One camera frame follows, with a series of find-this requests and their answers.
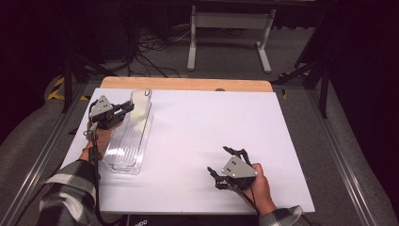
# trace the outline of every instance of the table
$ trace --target table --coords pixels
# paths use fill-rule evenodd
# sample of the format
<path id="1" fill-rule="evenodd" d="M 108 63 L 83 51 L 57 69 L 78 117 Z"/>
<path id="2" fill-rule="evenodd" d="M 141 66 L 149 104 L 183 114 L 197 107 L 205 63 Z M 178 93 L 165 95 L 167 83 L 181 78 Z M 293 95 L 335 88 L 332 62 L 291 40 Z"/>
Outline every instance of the table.
<path id="1" fill-rule="evenodd" d="M 131 89 L 144 88 L 153 90 L 154 120 L 142 169 L 134 176 L 111 173 L 100 165 L 103 212 L 254 214 L 233 192 L 217 190 L 206 170 L 219 171 L 230 159 L 223 146 L 246 148 L 252 162 L 263 164 L 277 206 L 295 203 L 307 212 L 314 211 L 276 94 L 268 82 L 107 77 L 92 100 L 104 94 L 118 104 L 118 100 L 125 101 L 120 97 L 129 97 Z M 220 88 L 227 91 L 209 91 Z M 85 145 L 84 137 L 78 135 L 85 130 L 86 118 L 87 114 L 63 166 L 74 161 Z"/>

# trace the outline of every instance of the gray floor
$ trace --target gray floor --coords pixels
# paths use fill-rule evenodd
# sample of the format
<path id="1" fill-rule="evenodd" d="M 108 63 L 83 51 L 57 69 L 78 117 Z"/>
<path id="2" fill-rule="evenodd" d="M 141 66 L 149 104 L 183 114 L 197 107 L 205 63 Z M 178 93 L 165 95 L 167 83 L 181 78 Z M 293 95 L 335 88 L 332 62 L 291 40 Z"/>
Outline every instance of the gray floor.
<path id="1" fill-rule="evenodd" d="M 266 45 L 266 53 L 273 71 L 270 74 L 263 72 L 258 53 L 254 48 L 255 41 L 261 35 L 260 32 L 255 31 L 245 31 L 238 36 L 217 30 L 201 32 L 196 70 L 193 72 L 185 69 L 189 46 L 189 42 L 185 39 L 170 45 L 163 51 L 151 51 L 145 56 L 156 66 L 177 70 L 181 77 L 271 81 L 277 79 L 281 73 L 294 70 L 294 63 L 312 31 L 312 29 L 286 28 L 272 30 Z M 131 65 L 131 69 L 138 76 L 144 76 L 143 73 L 148 74 L 147 69 L 136 61 Z M 148 70 L 153 76 L 161 76 L 152 68 Z M 163 71 L 170 77 L 177 76 L 171 70 Z M 127 72 L 121 71 L 119 74 L 126 75 Z M 95 88 L 100 86 L 101 81 L 94 79 L 96 77 L 98 76 L 93 76 L 87 85 L 86 95 L 90 95 Z M 43 93 L 44 97 L 48 95 L 55 81 L 56 79 L 49 84 L 49 88 Z M 302 169 L 308 178 L 307 183 L 316 209 L 315 213 L 307 215 L 308 218 L 322 225 L 362 225 L 342 173 L 334 160 L 328 137 L 320 121 L 317 120 L 319 113 L 311 106 L 309 92 L 296 86 L 285 88 L 286 98 L 282 96 L 281 87 L 274 87 L 274 90 L 278 95 Z M 77 102 L 74 111 L 67 119 L 65 128 L 56 140 L 55 148 L 40 182 L 64 158 L 73 140 L 73 135 L 68 135 L 68 133 L 79 125 L 87 105 L 88 101 Z M 41 109 L 21 122 L 1 145 L 0 216 L 6 214 L 26 174 L 46 145 L 47 138 L 51 135 L 60 116 L 62 106 L 62 101 L 47 101 Z M 390 200 L 367 165 L 333 89 L 330 89 L 328 94 L 327 115 L 327 122 L 331 125 L 343 156 L 359 182 L 364 200 L 375 221 L 378 225 L 398 225 Z M 34 225 L 38 210 L 39 199 L 36 199 L 19 225 Z"/>

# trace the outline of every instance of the white metal stand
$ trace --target white metal stand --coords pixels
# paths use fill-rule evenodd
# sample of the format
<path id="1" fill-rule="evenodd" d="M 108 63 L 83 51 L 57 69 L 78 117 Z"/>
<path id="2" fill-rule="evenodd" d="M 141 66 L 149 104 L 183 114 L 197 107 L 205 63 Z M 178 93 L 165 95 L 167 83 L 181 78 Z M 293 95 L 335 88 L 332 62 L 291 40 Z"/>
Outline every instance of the white metal stand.
<path id="1" fill-rule="evenodd" d="M 215 27 L 215 28 L 243 28 L 263 30 L 263 39 L 256 43 L 259 57 L 265 73 L 271 73 L 269 61 L 264 47 L 270 34 L 276 11 L 270 10 L 269 14 L 241 14 L 241 13 L 212 13 L 196 12 L 196 6 L 191 11 L 191 43 L 188 53 L 187 70 L 194 71 L 196 64 L 196 28 Z"/>

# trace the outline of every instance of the yellow and black striped tape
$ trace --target yellow and black striped tape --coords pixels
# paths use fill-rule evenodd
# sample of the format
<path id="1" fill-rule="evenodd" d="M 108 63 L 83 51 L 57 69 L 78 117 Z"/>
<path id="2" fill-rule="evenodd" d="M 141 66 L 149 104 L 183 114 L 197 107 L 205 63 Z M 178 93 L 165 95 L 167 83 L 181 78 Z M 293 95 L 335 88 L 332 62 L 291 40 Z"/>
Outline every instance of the yellow and black striped tape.
<path id="1" fill-rule="evenodd" d="M 58 80 L 56 81 L 56 84 L 54 85 L 52 91 L 50 92 L 49 96 L 47 97 L 47 100 L 60 100 L 63 101 L 65 100 L 64 95 L 58 95 L 59 88 L 61 88 L 62 84 L 64 83 L 64 77 L 61 75 L 59 76 Z M 80 97 L 81 101 L 89 101 L 91 96 L 84 95 Z"/>

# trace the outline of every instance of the plaid sleeve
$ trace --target plaid sleeve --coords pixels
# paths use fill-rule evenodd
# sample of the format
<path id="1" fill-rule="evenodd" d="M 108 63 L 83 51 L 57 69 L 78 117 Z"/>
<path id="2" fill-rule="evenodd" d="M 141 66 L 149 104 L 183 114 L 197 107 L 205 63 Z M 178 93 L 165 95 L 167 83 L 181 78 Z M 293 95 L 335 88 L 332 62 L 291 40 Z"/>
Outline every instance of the plaid sleeve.
<path id="1" fill-rule="evenodd" d="M 89 225 L 94 217 L 94 167 L 75 161 L 46 184 L 52 184 L 40 201 L 37 225 Z"/>
<path id="2" fill-rule="evenodd" d="M 259 218 L 259 226 L 291 226 L 294 225 L 302 215 L 302 208 L 277 209 L 272 213 Z"/>

